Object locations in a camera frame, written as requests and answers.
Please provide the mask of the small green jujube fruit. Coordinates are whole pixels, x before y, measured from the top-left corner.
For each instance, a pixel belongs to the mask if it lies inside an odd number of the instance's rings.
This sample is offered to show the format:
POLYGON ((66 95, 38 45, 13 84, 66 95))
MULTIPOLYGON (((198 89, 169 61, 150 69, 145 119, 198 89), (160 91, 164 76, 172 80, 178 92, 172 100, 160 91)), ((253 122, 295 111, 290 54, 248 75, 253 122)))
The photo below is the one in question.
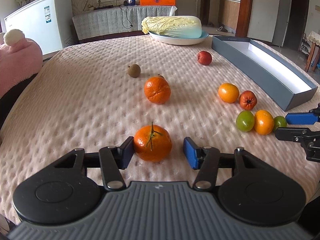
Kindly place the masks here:
POLYGON ((285 128, 287 127, 287 121, 283 116, 276 116, 274 118, 274 127, 273 132, 275 132, 278 128, 285 128))

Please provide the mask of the large wrinkled orange mandarin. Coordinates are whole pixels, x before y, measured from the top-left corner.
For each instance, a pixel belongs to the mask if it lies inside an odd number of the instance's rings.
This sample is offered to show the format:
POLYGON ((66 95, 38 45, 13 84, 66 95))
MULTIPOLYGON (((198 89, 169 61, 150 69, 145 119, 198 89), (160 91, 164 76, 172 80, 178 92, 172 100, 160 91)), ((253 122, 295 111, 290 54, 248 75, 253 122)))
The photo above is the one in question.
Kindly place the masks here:
POLYGON ((169 100, 171 88, 163 77, 154 76, 145 82, 144 94, 151 103, 161 105, 169 100))

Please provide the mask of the stemmed orange mandarin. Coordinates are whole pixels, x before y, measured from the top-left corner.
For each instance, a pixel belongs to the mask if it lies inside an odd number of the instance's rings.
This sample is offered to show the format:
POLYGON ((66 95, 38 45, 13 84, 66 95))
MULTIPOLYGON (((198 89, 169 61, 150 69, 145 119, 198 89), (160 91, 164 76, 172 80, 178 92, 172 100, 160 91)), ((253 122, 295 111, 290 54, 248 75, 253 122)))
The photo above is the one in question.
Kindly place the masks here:
POLYGON ((140 159, 153 163, 165 159, 172 150, 172 142, 168 131, 153 123, 142 127, 135 133, 133 146, 140 159))

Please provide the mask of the brown round longan fruit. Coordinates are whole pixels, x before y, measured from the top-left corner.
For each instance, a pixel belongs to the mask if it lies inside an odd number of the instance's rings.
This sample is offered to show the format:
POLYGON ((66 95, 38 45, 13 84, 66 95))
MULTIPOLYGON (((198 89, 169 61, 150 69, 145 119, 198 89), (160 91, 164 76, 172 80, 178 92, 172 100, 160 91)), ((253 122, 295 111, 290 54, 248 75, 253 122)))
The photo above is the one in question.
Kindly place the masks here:
POLYGON ((127 73, 130 77, 137 78, 140 76, 141 68, 138 64, 128 66, 127 73))

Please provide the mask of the lace covered dining table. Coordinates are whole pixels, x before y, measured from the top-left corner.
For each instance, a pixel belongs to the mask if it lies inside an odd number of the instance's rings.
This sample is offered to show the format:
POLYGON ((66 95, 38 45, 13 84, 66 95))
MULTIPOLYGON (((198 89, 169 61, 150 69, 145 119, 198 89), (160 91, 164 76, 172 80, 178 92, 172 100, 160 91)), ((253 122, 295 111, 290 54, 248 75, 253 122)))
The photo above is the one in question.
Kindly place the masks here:
POLYGON ((311 33, 306 36, 304 34, 302 43, 301 43, 301 50, 307 51, 307 46, 310 47, 308 59, 305 65, 305 72, 308 72, 309 69, 314 72, 319 64, 319 34, 315 31, 311 31, 311 33))

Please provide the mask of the cloth covered tv cabinet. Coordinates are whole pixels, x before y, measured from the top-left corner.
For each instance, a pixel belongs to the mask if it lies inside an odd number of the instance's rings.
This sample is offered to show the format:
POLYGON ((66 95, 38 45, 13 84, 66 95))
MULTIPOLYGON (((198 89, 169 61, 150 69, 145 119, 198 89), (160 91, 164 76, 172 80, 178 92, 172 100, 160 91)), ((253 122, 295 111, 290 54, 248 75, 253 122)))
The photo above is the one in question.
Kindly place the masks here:
POLYGON ((78 40, 141 31, 146 17, 174 16, 173 5, 134 5, 98 9, 78 14, 72 18, 78 40))

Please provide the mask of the light blue ceramic plate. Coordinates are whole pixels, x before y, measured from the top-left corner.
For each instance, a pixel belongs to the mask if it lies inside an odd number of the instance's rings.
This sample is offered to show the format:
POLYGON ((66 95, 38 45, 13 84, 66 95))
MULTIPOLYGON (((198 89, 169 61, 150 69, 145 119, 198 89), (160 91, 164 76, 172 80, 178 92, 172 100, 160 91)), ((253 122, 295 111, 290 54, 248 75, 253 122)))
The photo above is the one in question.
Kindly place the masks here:
POLYGON ((155 41, 159 41, 165 44, 171 44, 176 46, 191 46, 203 42, 206 38, 209 37, 209 34, 206 31, 202 31, 202 34, 199 38, 178 38, 178 37, 167 37, 149 32, 151 37, 155 41))

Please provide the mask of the napa cabbage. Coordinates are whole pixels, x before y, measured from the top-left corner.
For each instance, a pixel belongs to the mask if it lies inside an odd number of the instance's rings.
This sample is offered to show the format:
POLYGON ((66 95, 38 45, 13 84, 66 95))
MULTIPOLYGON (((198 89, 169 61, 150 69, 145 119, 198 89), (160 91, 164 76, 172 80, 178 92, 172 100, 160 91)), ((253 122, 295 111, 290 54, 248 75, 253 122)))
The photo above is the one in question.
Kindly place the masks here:
POLYGON ((143 33, 176 38, 199 38, 202 24, 195 16, 146 17, 141 22, 143 33))

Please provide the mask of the large green jujube fruit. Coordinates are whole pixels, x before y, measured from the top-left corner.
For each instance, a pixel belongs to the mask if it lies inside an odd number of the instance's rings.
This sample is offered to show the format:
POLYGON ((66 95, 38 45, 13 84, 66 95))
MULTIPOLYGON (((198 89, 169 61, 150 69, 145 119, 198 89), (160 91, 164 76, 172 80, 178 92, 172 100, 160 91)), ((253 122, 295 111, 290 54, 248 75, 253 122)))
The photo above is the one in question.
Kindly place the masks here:
POLYGON ((255 124, 254 115, 250 111, 242 111, 236 118, 236 127, 242 132, 249 132, 255 124))

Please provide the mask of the grey cardboard box tray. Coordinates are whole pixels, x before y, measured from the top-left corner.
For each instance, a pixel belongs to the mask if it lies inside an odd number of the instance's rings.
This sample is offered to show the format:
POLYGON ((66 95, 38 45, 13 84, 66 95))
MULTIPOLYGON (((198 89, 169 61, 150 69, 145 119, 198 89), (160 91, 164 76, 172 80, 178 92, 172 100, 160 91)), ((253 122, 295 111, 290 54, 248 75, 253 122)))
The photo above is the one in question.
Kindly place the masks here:
POLYGON ((250 38, 213 36, 212 49, 253 80, 282 110, 313 98, 317 86, 298 68, 250 38))

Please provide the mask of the white chest freezer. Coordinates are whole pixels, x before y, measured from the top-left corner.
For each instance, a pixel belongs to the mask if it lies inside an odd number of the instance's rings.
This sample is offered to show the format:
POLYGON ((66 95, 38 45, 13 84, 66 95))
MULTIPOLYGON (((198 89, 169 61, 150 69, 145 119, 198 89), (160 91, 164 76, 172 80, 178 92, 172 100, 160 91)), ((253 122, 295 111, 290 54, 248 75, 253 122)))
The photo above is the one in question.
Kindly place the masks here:
POLYGON ((4 19, 5 29, 21 30, 35 41, 44 57, 75 44, 72 0, 35 0, 4 19))

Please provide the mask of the red jujube fruit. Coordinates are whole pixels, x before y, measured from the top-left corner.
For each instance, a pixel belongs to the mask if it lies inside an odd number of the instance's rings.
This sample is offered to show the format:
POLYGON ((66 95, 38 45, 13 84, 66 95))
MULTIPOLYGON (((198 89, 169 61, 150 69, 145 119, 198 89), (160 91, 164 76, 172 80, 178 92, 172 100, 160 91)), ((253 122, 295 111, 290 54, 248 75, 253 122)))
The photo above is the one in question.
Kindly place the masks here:
POLYGON ((197 54, 197 61, 201 65, 208 66, 212 62, 212 55, 207 51, 200 51, 197 54))

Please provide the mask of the smooth orange kumquat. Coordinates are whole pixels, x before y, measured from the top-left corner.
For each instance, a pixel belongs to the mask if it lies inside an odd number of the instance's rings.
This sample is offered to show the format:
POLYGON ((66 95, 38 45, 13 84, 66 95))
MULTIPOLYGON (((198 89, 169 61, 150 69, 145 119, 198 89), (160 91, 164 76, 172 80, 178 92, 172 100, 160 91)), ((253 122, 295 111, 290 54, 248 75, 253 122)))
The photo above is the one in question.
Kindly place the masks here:
POLYGON ((268 135, 273 131, 274 118, 266 110, 258 110, 254 115, 254 129, 259 135, 268 135))
POLYGON ((223 83, 218 88, 218 95, 226 103, 234 103, 239 97, 239 89, 231 83, 223 83))

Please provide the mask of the pink plush cushion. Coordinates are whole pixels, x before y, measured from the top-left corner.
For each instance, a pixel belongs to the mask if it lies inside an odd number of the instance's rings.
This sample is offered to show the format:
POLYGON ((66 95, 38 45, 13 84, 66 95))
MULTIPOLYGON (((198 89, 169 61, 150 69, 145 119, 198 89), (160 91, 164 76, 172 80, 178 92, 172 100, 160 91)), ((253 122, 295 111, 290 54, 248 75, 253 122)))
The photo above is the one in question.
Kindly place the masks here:
POLYGON ((1 44, 1 96, 37 74, 42 63, 42 50, 35 41, 18 29, 6 32, 1 44))

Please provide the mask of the wooden kitchen cabinet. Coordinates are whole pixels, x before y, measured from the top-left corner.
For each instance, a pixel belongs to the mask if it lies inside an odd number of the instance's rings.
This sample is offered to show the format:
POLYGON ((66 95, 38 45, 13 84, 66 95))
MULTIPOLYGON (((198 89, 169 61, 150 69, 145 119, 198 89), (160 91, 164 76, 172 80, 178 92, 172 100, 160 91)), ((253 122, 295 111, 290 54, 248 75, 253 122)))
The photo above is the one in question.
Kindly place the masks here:
POLYGON ((218 23, 228 32, 235 33, 238 23, 240 1, 220 0, 218 23))

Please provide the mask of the dark red persimmon fruit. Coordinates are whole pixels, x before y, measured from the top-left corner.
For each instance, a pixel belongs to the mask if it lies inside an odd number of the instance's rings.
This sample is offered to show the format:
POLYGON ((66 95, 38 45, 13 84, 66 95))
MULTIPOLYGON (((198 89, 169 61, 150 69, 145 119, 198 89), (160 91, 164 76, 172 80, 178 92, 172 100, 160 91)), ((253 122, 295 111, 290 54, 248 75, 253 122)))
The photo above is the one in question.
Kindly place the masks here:
POLYGON ((257 97, 255 94, 250 91, 246 90, 242 92, 239 97, 239 105, 242 109, 246 111, 251 111, 257 104, 257 97))

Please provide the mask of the pink quilted table cover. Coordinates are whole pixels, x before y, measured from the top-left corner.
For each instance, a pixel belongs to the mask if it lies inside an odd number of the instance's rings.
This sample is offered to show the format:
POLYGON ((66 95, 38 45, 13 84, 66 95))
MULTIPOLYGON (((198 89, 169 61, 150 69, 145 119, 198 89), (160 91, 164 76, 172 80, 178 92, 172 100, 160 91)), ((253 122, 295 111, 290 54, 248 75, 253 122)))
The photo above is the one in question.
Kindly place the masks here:
POLYGON ((134 156, 124 180, 189 181, 193 170, 182 151, 183 139, 231 153, 238 146, 277 168, 303 187, 308 199, 316 192, 319 164, 307 161, 300 144, 274 135, 240 132, 237 103, 223 102, 217 90, 232 83, 257 97, 256 110, 274 116, 284 111, 251 79, 217 52, 207 39, 195 46, 171 46, 150 36, 124 37, 67 47, 51 58, 30 83, 1 128, 1 214, 18 223, 12 204, 16 186, 75 148, 97 152, 120 145, 141 127, 156 124, 171 137, 172 151, 159 163, 134 156), (212 55, 208 66, 197 54, 212 55), (138 64, 140 76, 128 66, 138 64), (151 103, 145 82, 162 75, 171 88, 169 100, 151 103))

